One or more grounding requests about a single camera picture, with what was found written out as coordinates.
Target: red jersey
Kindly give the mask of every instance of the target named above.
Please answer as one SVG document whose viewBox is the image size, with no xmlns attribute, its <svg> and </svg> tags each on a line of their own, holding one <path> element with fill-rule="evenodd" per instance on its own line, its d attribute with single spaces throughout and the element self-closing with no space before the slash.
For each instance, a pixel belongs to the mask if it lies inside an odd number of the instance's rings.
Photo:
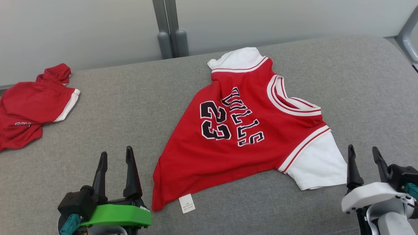
<svg viewBox="0 0 418 235">
<path fill-rule="evenodd" d="M 42 125 L 64 120 L 80 91 L 65 85 L 70 68 L 65 64 L 45 69 L 36 82 L 19 82 L 0 98 L 0 151 L 23 148 L 42 136 Z"/>
<path fill-rule="evenodd" d="M 271 59 L 243 48 L 208 65 L 212 84 L 193 98 L 155 168 L 154 211 L 271 169 L 302 190 L 345 183 L 347 165 L 321 108 L 289 98 Z"/>
</svg>

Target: gray metal pole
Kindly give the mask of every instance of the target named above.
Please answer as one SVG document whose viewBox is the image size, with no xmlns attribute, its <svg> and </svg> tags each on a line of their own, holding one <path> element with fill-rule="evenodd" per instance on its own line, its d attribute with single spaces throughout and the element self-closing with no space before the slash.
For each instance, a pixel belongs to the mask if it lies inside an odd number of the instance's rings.
<svg viewBox="0 0 418 235">
<path fill-rule="evenodd" d="M 159 33 L 157 35 L 158 44 L 160 45 L 161 57 L 163 59 L 173 58 L 170 29 L 168 27 L 166 8 L 164 0 L 153 0 L 155 17 L 157 19 Z"/>
<path fill-rule="evenodd" d="M 176 0 L 166 0 L 166 9 L 171 43 L 173 47 L 173 56 L 188 56 L 189 47 L 187 44 L 186 31 L 178 28 Z"/>
</svg>

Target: white wall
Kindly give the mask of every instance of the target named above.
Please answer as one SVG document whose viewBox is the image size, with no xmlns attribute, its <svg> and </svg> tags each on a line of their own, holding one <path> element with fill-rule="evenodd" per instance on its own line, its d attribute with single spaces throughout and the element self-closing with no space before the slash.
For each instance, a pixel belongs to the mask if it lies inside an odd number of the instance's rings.
<svg viewBox="0 0 418 235">
<path fill-rule="evenodd" d="M 340 34 L 397 35 L 417 0 L 176 0 L 191 55 Z"/>
<path fill-rule="evenodd" d="M 72 70 L 161 59 L 151 0 L 0 0 L 0 87 Z"/>
</svg>

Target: metal frame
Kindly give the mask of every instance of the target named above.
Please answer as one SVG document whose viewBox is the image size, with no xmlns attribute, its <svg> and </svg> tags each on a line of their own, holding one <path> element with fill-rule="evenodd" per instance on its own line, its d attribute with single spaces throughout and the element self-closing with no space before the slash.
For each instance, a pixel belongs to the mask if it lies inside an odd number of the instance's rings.
<svg viewBox="0 0 418 235">
<path fill-rule="evenodd" d="M 189 55 L 187 34 L 178 28 L 176 0 L 153 0 L 159 33 L 157 35 L 163 59 Z"/>
<path fill-rule="evenodd" d="M 412 12 L 409 19 L 406 21 L 403 28 L 400 30 L 398 36 L 396 36 L 395 41 L 411 61 L 415 70 L 418 68 L 418 52 L 414 45 L 411 42 L 411 33 L 416 24 L 418 23 L 418 6 Z"/>
</svg>

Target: white sleeve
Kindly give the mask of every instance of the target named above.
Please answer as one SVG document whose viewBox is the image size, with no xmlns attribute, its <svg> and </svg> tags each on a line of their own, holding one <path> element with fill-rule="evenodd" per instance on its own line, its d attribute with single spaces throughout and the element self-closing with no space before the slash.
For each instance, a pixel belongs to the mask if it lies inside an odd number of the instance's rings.
<svg viewBox="0 0 418 235">
<path fill-rule="evenodd" d="M 257 48 L 245 47 L 224 54 L 220 59 L 211 59 L 209 68 L 213 69 L 248 69 L 256 66 L 264 59 Z"/>
<path fill-rule="evenodd" d="M 312 142 L 286 172 L 301 190 L 347 182 L 347 164 L 331 132 Z"/>
</svg>

